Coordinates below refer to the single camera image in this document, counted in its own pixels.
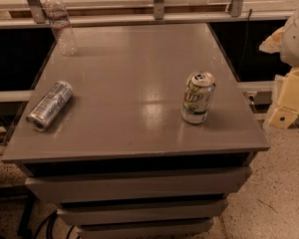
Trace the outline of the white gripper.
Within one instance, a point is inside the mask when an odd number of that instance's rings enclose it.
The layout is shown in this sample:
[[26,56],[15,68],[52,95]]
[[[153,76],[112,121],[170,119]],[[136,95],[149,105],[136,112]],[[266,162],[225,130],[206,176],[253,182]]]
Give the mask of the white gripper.
[[260,44],[259,50],[268,54],[280,52],[282,62],[298,67],[283,78],[277,104],[269,119],[272,126],[288,128],[299,119],[299,7],[284,28],[277,29]]

